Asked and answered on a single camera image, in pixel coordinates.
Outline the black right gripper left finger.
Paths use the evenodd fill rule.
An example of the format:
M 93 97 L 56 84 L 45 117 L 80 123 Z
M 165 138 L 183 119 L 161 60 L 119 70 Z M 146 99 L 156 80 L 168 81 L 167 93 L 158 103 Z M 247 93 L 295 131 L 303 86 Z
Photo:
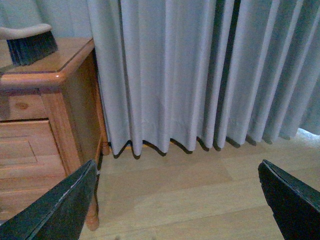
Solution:
M 0 226 L 2 240 L 77 240 L 97 181 L 97 164 L 87 161 L 25 210 Z

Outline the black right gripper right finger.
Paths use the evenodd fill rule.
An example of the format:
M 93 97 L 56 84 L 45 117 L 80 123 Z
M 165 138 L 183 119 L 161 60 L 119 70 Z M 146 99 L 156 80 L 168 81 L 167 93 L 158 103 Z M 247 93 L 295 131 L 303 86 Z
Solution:
M 320 192 L 264 159 L 258 176 L 267 204 L 285 240 L 320 238 Z

